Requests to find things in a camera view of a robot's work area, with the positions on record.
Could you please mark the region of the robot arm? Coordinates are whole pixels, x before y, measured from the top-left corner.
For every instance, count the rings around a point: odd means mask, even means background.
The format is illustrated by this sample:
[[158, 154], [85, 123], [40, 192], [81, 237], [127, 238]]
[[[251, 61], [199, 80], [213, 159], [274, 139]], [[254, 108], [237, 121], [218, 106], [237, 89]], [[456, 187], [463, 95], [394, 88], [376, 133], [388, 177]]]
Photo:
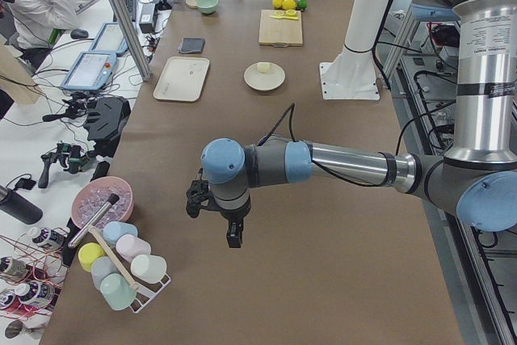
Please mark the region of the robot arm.
[[367, 153], [266, 135], [242, 146], [221, 138], [201, 155], [187, 213], [219, 212], [230, 247], [242, 244], [249, 190], [331, 175], [362, 187], [393, 187], [489, 232], [516, 223], [516, 156], [510, 131], [516, 91], [516, 0], [413, 0], [419, 19], [458, 18], [459, 61], [452, 147], [441, 156]]

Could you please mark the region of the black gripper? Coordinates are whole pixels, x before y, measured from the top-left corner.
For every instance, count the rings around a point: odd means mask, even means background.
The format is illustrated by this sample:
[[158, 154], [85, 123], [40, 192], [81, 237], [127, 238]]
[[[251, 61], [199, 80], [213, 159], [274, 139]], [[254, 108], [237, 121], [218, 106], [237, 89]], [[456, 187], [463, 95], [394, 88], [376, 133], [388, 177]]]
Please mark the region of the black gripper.
[[243, 219], [250, 212], [250, 199], [235, 209], [222, 209], [220, 214], [229, 222], [226, 239], [229, 248], [242, 247]]

